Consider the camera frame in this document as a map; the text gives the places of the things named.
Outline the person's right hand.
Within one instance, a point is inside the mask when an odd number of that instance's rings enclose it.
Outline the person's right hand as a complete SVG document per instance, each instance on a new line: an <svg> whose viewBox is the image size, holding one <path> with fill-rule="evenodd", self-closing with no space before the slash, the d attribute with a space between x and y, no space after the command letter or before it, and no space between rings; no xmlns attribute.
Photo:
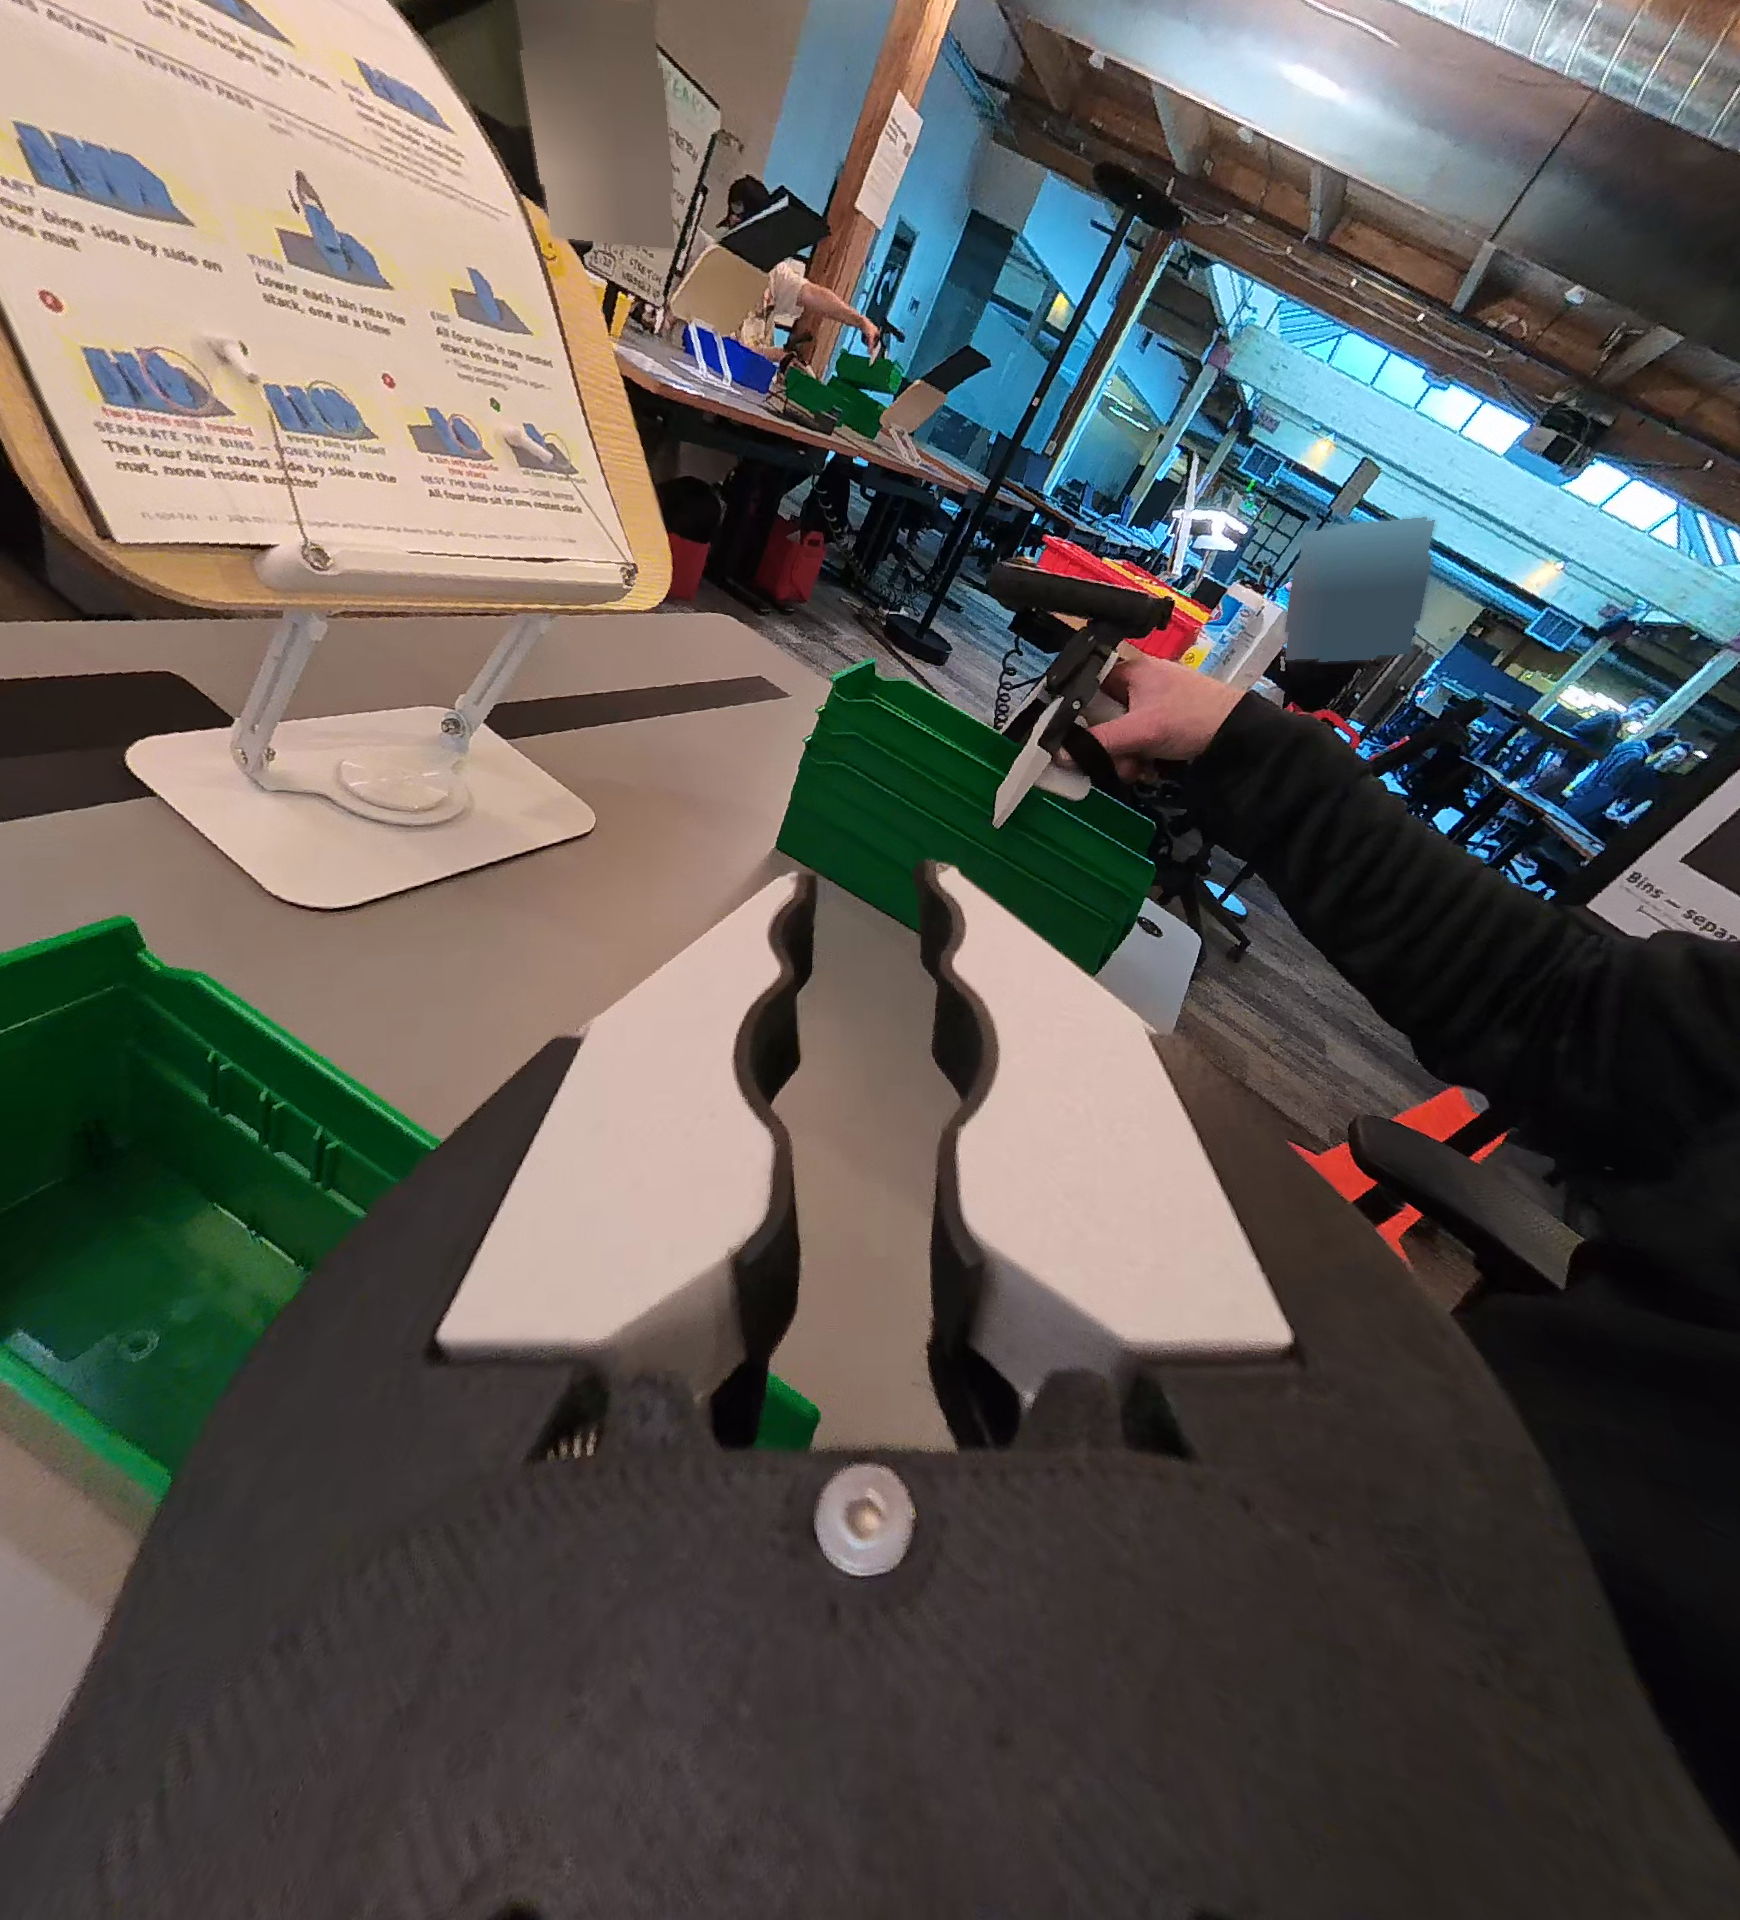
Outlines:
<svg viewBox="0 0 1740 1920"><path fill-rule="evenodd" d="M1085 726L1125 782L1200 757L1248 697L1246 688L1141 654L1116 660L1098 694L1116 711L1104 708L1102 719Z"/></svg>

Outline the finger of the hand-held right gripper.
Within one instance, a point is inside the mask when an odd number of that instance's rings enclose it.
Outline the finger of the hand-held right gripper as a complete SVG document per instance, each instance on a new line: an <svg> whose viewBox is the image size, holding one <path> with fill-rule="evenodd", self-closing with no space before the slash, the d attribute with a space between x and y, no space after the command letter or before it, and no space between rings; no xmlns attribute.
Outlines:
<svg viewBox="0 0 1740 1920"><path fill-rule="evenodd" d="M1030 791L1046 791L1060 799L1080 802L1091 790L1090 774L1070 750L1075 714L1041 714L1027 742L1001 777L993 802L992 826L1003 829Z"/></svg>

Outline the white carton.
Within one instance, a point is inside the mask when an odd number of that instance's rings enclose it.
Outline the white carton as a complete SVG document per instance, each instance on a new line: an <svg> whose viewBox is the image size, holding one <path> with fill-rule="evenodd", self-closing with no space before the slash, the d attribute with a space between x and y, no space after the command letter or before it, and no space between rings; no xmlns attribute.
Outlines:
<svg viewBox="0 0 1740 1920"><path fill-rule="evenodd" d="M1205 670L1221 684L1253 689L1281 656L1287 605L1275 592L1239 583L1226 596L1237 613L1211 640Z"/></svg>

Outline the orange striped object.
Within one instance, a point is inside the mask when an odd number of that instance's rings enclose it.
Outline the orange striped object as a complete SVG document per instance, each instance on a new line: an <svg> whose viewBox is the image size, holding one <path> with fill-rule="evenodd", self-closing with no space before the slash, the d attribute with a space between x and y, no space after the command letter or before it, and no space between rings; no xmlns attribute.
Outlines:
<svg viewBox="0 0 1740 1920"><path fill-rule="evenodd" d="M1457 1087L1436 1091L1433 1097L1395 1115L1393 1123L1453 1147L1475 1164L1493 1154L1505 1138L1505 1129L1490 1117L1487 1109ZM1425 1223L1423 1213L1405 1206L1364 1174L1347 1143L1320 1153L1299 1143L1290 1143L1290 1149L1375 1227L1405 1268L1412 1266L1405 1243L1412 1231Z"/></svg>

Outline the red plastic tray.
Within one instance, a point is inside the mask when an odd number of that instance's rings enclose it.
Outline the red plastic tray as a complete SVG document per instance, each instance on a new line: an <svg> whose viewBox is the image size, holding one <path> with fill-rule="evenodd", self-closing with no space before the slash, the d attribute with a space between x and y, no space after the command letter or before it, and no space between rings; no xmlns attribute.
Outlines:
<svg viewBox="0 0 1740 1920"><path fill-rule="evenodd" d="M1166 598L1171 605L1167 624L1147 637L1135 638L1131 644L1154 660L1186 662L1191 668L1205 666L1211 654L1211 638L1208 637L1211 608L1196 596L1167 586L1142 566L1122 560L1104 560L1074 541L1050 536L1043 541L1034 568L1064 578L1131 587L1153 598Z"/></svg>

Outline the red bag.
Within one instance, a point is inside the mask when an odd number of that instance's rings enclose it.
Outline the red bag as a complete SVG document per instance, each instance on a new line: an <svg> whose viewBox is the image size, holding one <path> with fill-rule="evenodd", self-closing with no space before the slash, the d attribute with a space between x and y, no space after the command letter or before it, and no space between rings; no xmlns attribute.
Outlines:
<svg viewBox="0 0 1740 1920"><path fill-rule="evenodd" d="M757 560L750 592L764 602L790 608L807 606L829 558L829 533L807 525L805 516L776 516Z"/></svg>
<svg viewBox="0 0 1740 1920"><path fill-rule="evenodd" d="M723 497L708 479L681 474L657 485L657 499L670 549L666 598L671 605L689 605L702 587L723 528Z"/></svg>

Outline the printed instruction sheet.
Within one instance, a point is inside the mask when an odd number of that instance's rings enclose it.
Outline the printed instruction sheet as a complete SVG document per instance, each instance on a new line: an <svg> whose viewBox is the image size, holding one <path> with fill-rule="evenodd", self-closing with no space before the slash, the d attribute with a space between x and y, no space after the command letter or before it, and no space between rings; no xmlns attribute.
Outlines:
<svg viewBox="0 0 1740 1920"><path fill-rule="evenodd" d="M0 318L118 544L629 563L528 219L377 3L0 3Z"/></svg>

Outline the blue plastic bin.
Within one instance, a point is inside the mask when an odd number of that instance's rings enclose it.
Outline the blue plastic bin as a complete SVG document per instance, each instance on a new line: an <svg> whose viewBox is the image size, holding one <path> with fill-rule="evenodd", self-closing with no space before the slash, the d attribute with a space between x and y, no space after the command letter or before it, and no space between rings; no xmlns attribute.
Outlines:
<svg viewBox="0 0 1740 1920"><path fill-rule="evenodd" d="M770 395L777 381L776 363L757 350L744 346L710 324L685 323L681 352L695 378L731 392Z"/></svg>

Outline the black floor lamp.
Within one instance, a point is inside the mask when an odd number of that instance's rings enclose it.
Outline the black floor lamp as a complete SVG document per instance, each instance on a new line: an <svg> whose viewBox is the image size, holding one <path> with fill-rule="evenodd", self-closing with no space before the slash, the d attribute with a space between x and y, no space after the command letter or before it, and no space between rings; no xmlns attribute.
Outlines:
<svg viewBox="0 0 1740 1920"><path fill-rule="evenodd" d="M1147 225L1160 233L1167 242L1171 242L1182 223L1182 209L1171 202L1171 196L1153 180L1147 180L1122 163L1098 163L1093 168L1093 188L1098 199L1116 209L1116 221L1102 254L1098 255L1093 274L1090 275L1081 296L1074 302L1072 318L1060 335L1057 346L1048 358L1039 384L1028 395L1017 427L1013 428L1009 441L993 454L982 491L960 510L947 541L942 541L934 572L931 575L929 600L923 613L887 613L882 621L883 640L905 662L948 662L950 646L933 630L933 621L948 598L948 590L960 573L966 553L974 543L975 533L982 528L984 519L998 502L1013 464L1024 449L1027 439L1057 378L1065 369L1065 360L1070 358L1075 338L1090 316L1091 304L1098 300L1098 289L1110 274L1113 263L1122 255L1126 235L1132 227Z"/></svg>

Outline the person's right forearm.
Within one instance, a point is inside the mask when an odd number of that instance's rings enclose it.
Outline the person's right forearm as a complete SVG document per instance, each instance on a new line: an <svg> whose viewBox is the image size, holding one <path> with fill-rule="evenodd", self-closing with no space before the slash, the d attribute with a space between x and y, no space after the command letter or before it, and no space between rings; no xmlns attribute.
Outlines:
<svg viewBox="0 0 1740 1920"><path fill-rule="evenodd" d="M1423 1065L1566 1177L1740 1182L1740 943L1626 937L1537 899L1251 694L1190 796Z"/></svg>

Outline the white paper notice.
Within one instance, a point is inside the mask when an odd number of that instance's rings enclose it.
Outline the white paper notice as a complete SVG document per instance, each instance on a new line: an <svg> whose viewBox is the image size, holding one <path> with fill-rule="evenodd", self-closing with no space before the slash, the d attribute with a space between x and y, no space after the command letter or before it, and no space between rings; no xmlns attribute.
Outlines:
<svg viewBox="0 0 1740 1920"><path fill-rule="evenodd" d="M858 215L882 231L901 189L905 169L923 132L923 113L899 90L892 99L882 132L867 160L858 191Z"/></svg>

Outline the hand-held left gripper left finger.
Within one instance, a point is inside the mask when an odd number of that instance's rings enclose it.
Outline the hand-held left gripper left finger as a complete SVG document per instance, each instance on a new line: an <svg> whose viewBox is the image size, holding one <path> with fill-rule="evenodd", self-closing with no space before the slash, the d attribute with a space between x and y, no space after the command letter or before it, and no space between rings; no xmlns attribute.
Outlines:
<svg viewBox="0 0 1740 1920"><path fill-rule="evenodd" d="M774 1097L801 1062L815 880L767 882L621 996L568 1071L437 1328L451 1362L681 1380L762 1418L799 1224Z"/></svg>

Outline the wooden support post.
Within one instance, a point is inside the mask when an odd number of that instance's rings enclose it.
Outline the wooden support post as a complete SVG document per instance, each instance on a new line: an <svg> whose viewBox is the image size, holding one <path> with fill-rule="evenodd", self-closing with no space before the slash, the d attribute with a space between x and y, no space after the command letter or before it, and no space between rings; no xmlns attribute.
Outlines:
<svg viewBox="0 0 1740 1920"><path fill-rule="evenodd" d="M854 209L867 160L895 92L901 90L911 105L923 111L931 72L952 12L952 3L898 3L894 7L852 137L835 180L827 212L829 235L813 254L810 281L831 288L854 309L860 280L870 263L871 247L882 235ZM807 366L818 378L831 374L844 330L852 329L815 320Z"/></svg>

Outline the long wooden work table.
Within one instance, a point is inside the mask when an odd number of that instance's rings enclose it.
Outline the long wooden work table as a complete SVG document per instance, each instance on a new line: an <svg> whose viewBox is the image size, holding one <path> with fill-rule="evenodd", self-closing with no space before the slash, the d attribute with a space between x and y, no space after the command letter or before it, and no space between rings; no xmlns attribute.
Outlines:
<svg viewBox="0 0 1740 1920"><path fill-rule="evenodd" d="M767 531L788 493L841 459L874 474L871 489L898 505L966 506L984 491L986 475L929 446L867 441L831 431L781 395L759 395L702 374L671 344L631 332L615 344L619 372L642 425L645 455L660 465L657 444L695 444L735 459L727 512L708 561L708 578L747 606L770 606L757 590Z"/></svg>

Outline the white notice board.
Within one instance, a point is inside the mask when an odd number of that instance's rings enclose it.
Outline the white notice board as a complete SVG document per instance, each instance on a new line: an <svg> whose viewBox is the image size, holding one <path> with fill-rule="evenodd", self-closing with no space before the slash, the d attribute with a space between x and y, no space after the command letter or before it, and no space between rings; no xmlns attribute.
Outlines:
<svg viewBox="0 0 1740 1920"><path fill-rule="evenodd" d="M586 269L601 281L627 289L641 302L663 307L685 271L694 235L702 223L710 165L723 134L723 109L673 57L657 49L666 84L670 139L671 238L662 247L593 244Z"/></svg>

